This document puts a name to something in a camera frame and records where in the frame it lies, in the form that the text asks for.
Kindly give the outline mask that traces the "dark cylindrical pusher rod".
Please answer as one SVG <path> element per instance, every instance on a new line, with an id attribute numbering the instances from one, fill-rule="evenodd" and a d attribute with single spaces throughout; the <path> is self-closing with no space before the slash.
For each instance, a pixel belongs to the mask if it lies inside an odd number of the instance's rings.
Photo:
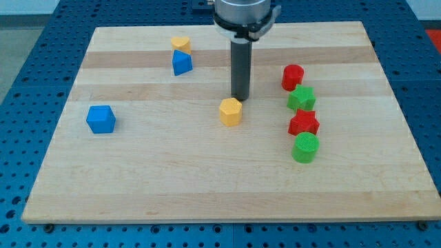
<path id="1" fill-rule="evenodd" d="M 249 98 L 252 43 L 230 43 L 231 96 L 238 101 Z"/>

